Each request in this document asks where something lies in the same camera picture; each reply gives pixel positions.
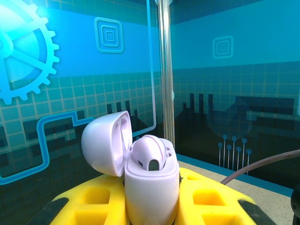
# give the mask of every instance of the metal pole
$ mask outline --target metal pole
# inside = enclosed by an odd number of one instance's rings
[[[172,52],[170,34],[170,0],[158,0],[158,20],[161,52],[164,137],[175,147]]]

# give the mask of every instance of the white earbud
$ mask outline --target white earbud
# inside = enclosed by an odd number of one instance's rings
[[[131,151],[132,159],[146,171],[162,170],[168,157],[165,144],[153,135],[136,140]]]

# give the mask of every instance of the glass panel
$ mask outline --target glass panel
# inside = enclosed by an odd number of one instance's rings
[[[297,0],[174,1],[177,153],[228,175],[300,148],[299,7]],[[294,171],[299,158],[248,173],[283,187],[243,180],[289,195],[300,180]]]
[[[161,51],[162,97],[164,138],[175,144],[173,73],[171,51],[170,9],[171,0],[158,1],[158,19]]]
[[[158,9],[149,0],[2,0],[0,12],[0,221],[26,224],[100,175],[80,144],[93,119],[128,110],[134,139],[163,135]]]

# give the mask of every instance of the cable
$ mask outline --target cable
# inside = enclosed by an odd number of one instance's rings
[[[294,150],[294,151],[289,151],[289,152],[285,152],[282,154],[278,154],[275,156],[271,156],[268,158],[264,158],[262,160],[259,160],[255,163],[252,163],[250,165],[247,165],[239,170],[237,170],[236,172],[234,172],[233,174],[231,174],[230,176],[226,177],[224,180],[221,181],[221,184],[228,184],[230,181],[232,181],[233,179],[237,178],[238,176],[249,172],[250,170],[256,169],[258,167],[261,167],[263,165],[267,165],[270,163],[275,163],[277,161],[281,161],[287,158],[294,158],[294,157],[298,157],[300,156],[300,149],[298,150]]]

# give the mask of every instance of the yellow sponge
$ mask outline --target yellow sponge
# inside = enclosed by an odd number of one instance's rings
[[[238,203],[254,201],[217,181],[181,168],[176,225],[255,225]]]
[[[238,200],[254,201],[217,181],[180,168],[175,225],[255,225]],[[102,175],[70,189],[53,201],[69,201],[51,225],[129,225],[123,177]]]

